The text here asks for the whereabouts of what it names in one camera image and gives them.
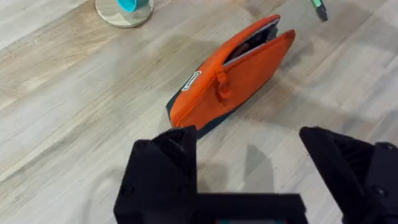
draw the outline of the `wooden floor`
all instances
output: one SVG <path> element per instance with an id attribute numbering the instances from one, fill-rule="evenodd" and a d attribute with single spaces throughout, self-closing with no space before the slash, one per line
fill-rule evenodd
<path id="1" fill-rule="evenodd" d="M 310 223 L 340 211 L 298 131 L 398 144 L 398 1 L 156 0 L 137 29 L 92 0 L 0 1 L 0 222 L 116 223 L 132 144 L 170 127 L 169 98 L 227 40 L 279 13 L 297 38 L 274 77 L 198 142 L 202 192 L 298 192 Z"/>

